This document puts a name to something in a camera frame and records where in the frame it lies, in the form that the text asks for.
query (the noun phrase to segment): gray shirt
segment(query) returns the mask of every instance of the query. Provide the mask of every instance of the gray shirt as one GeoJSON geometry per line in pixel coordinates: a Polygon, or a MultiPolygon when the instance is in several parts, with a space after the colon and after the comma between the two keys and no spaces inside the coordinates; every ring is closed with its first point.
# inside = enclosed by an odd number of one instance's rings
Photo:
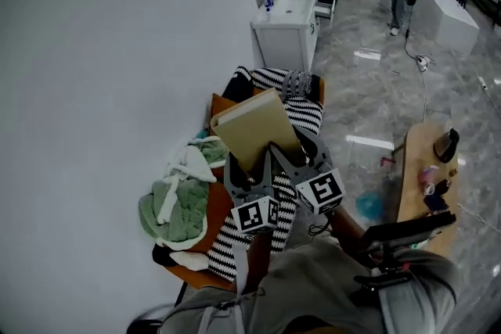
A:
{"type": "MultiPolygon", "coordinates": [[[[456,304],[456,268],[443,257],[421,250],[399,251],[396,257],[410,262],[414,279],[381,290],[380,306],[357,307],[349,298],[360,289],[353,277],[373,273],[329,239],[276,255],[259,290],[240,301],[245,333],[280,334],[303,316],[318,318],[347,334],[439,333],[456,304]]],[[[230,291],[203,288],[169,314],[159,333],[195,334],[205,307],[234,299],[230,291]]]]}

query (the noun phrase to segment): wooden table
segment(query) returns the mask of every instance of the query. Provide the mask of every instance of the wooden table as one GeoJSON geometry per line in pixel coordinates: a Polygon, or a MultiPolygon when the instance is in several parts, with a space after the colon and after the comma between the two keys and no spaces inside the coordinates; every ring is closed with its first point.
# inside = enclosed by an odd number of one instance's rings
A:
{"type": "MultiPolygon", "coordinates": [[[[458,175],[452,179],[449,177],[449,172],[457,169],[457,154],[454,155],[450,162],[444,164],[437,159],[433,152],[433,144],[442,134],[444,134],[444,131],[433,124],[416,124],[410,128],[404,143],[392,152],[392,155],[395,155],[398,151],[403,150],[404,158],[402,165],[402,193],[397,221],[424,217],[428,213],[417,177],[420,171],[430,165],[439,167],[434,176],[435,184],[445,178],[452,181],[443,198],[449,205],[450,212],[457,216],[458,175]]],[[[433,238],[424,249],[447,257],[456,234],[456,228],[457,222],[433,238]]]]}

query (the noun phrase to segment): marble floor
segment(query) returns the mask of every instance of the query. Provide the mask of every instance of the marble floor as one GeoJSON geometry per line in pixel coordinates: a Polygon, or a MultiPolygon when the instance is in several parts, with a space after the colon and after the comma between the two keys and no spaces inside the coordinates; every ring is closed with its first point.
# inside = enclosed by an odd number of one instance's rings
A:
{"type": "MultiPolygon", "coordinates": [[[[346,184],[344,205],[368,226],[377,218],[364,217],[355,200],[363,194],[384,199],[387,213],[380,220],[387,221],[393,218],[392,205],[399,195],[400,167],[380,167],[380,158],[390,154],[388,144],[399,145],[407,130],[422,120],[460,133],[460,203],[470,213],[458,213],[451,258],[464,285],[444,332],[485,332],[501,313],[501,275],[497,275],[501,234],[493,229],[501,229],[501,34],[473,5],[467,10],[481,32],[468,56],[441,48],[411,30],[409,53],[425,53],[435,61],[421,75],[405,53],[405,30],[398,37],[389,34],[389,3],[339,0],[332,27],[322,26],[312,68],[326,82],[321,136],[346,184]],[[358,56],[367,52],[364,49],[372,49],[380,59],[358,56]],[[485,79],[486,92],[478,76],[485,79]],[[364,145],[353,138],[378,142],[364,145]]],[[[303,210],[299,213],[289,245],[309,241],[306,225],[311,221],[303,210]]]]}

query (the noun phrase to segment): black kettle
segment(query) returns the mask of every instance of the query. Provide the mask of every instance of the black kettle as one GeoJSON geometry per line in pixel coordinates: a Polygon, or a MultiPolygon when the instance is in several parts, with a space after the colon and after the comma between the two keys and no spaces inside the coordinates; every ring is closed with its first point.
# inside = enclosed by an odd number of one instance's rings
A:
{"type": "Polygon", "coordinates": [[[446,132],[433,144],[433,151],[436,157],[442,163],[448,163],[456,153],[457,144],[460,141],[460,135],[452,128],[451,131],[446,132]]]}

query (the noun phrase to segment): white cabinet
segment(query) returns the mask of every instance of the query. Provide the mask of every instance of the white cabinet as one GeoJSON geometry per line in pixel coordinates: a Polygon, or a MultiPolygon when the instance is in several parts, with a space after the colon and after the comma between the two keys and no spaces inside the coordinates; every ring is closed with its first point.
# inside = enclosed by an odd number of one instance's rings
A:
{"type": "Polygon", "coordinates": [[[316,0],[275,0],[269,16],[264,6],[252,22],[268,68],[309,71],[319,37],[316,0]]]}

